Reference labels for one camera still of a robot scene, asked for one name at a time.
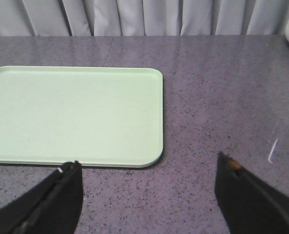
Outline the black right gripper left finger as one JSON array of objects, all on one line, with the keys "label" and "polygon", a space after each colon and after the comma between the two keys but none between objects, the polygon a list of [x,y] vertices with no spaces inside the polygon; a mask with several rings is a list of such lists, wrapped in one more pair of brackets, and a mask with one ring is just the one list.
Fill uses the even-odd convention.
[{"label": "black right gripper left finger", "polygon": [[73,234],[82,204],[82,166],[66,162],[0,209],[0,234]]}]

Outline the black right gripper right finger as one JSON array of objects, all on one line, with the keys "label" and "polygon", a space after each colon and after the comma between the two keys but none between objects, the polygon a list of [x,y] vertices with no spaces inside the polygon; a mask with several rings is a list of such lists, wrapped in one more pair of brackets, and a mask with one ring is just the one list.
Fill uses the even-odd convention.
[{"label": "black right gripper right finger", "polygon": [[289,197],[220,152],[214,187],[232,234],[289,234]]}]

